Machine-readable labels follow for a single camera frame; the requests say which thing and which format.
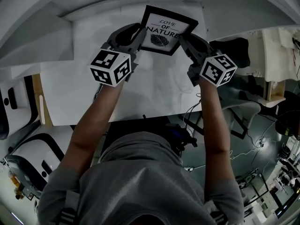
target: framed print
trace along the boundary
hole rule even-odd
[[[141,25],[147,30],[141,49],[172,56],[180,46],[179,35],[191,33],[198,21],[147,5]]]

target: white sheet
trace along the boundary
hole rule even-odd
[[[73,125],[92,103],[99,84],[94,81],[87,62],[95,49],[118,28],[140,22],[144,5],[94,15],[73,24],[74,61],[62,62],[41,73],[45,101],[53,125]],[[160,6],[198,20],[194,33],[205,39],[202,10],[200,7],[178,7],[174,4]],[[181,47],[173,56],[140,51],[136,62],[139,66],[126,82],[110,121],[129,120],[185,113],[199,98],[199,87],[193,87],[187,71],[192,61]]]

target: wire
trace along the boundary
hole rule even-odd
[[[193,132],[192,132],[192,130],[188,127],[188,130],[191,132],[190,133],[190,135],[191,135],[191,137],[193,137]]]
[[[261,114],[259,114],[259,115],[262,116],[262,117],[264,117],[264,118],[266,118],[266,119],[268,119],[268,120],[270,120],[270,121],[272,121],[272,122],[276,122],[276,120],[274,121],[274,120],[268,118],[267,116],[264,116],[264,115],[261,115]]]
[[[295,68],[296,68],[296,55],[295,55],[295,50],[293,49],[292,52],[293,52],[293,55],[294,55],[294,56],[293,56],[293,59],[294,59],[294,66],[295,66]],[[300,65],[299,65],[298,71],[297,71],[297,73],[296,73],[297,83],[298,83],[298,86],[299,86],[299,89],[300,89],[300,83],[299,83],[299,78],[298,78],[299,69],[300,69]]]
[[[255,146],[256,148],[259,148],[254,144],[252,137],[248,134],[248,131],[246,132],[246,135],[251,139],[252,145]]]
[[[192,108],[192,110],[189,112],[189,115],[188,115],[187,120],[189,120],[189,118],[191,117],[191,114],[192,114],[192,111],[194,110],[194,108],[197,107],[200,103],[201,103],[201,99],[200,99],[199,103],[198,103],[197,105],[195,105],[195,106]]]
[[[188,127],[188,125],[185,123],[185,121],[184,121],[184,118],[185,118],[185,116],[186,116],[186,114],[188,113],[188,111],[189,110],[193,110],[195,107],[197,107],[199,104],[201,103],[201,99],[200,99],[200,101],[197,103],[197,104],[195,104],[194,106],[192,106],[192,107],[190,107],[187,111],[186,111],[186,113],[184,114],[184,116],[183,116],[183,123],[184,123],[184,126],[185,126],[185,128],[187,129],[187,127]]]
[[[259,153],[259,151],[262,149],[262,147],[257,151],[257,153],[255,154],[254,158],[252,159],[252,162],[251,162],[251,167],[253,168],[253,162],[257,156],[257,154]]]
[[[273,147],[272,155],[271,155],[271,157],[270,157],[268,163],[266,164],[266,166],[263,168],[262,174],[264,174],[264,170],[266,169],[266,167],[268,166],[268,164],[269,164],[270,161],[272,160],[273,153],[274,153],[274,150],[275,150],[275,147],[276,147],[276,141],[274,141],[274,140],[271,140],[271,141],[274,142],[274,147]]]
[[[276,121],[274,121],[264,132],[263,134],[261,135],[261,137],[264,136],[264,134],[275,124]]]
[[[255,151],[257,148],[253,148],[253,149],[251,149],[251,150],[249,150],[247,153],[240,153],[240,154],[238,154],[238,155],[236,155],[236,156],[232,156],[232,157],[230,157],[230,159],[231,160],[234,160],[234,159],[236,159],[238,156],[240,156],[240,155],[248,155],[250,152],[252,152],[252,151]]]
[[[101,89],[102,89],[102,86],[103,86],[103,84],[101,83],[101,84],[99,85],[99,88],[98,88],[97,92],[96,92],[96,93],[95,93],[95,95],[94,95],[93,102],[96,100],[96,98],[97,98],[97,96],[98,96],[99,92],[100,92],[100,91],[101,91]]]
[[[248,155],[250,152],[252,152],[252,151],[254,151],[254,150],[256,150],[257,148],[254,148],[254,149],[251,149],[251,150],[249,150],[247,153],[240,153],[240,154],[238,154],[238,155],[236,155],[236,156],[232,156],[232,157],[230,157],[230,160],[234,160],[234,159],[236,159],[237,157],[239,157],[240,155]],[[190,171],[189,170],[189,172],[192,172],[193,170],[195,170],[195,169],[198,169],[198,168],[202,168],[202,167],[205,167],[206,166],[206,164],[204,164],[204,165],[202,165],[202,166],[199,166],[199,167],[191,167],[192,168],[192,170]]]

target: strap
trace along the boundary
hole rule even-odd
[[[77,208],[79,193],[67,191],[65,206],[60,212],[58,223],[50,222],[49,225],[75,225],[77,224]]]
[[[205,209],[208,211],[210,216],[216,221],[218,225],[227,225],[228,219],[225,213],[220,211],[212,200],[209,200],[204,204]]]

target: white cube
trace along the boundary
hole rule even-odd
[[[131,73],[130,55],[127,53],[100,49],[88,64],[95,81],[109,86],[117,86]]]
[[[226,54],[217,55],[205,60],[200,76],[218,87],[229,82],[237,68]]]

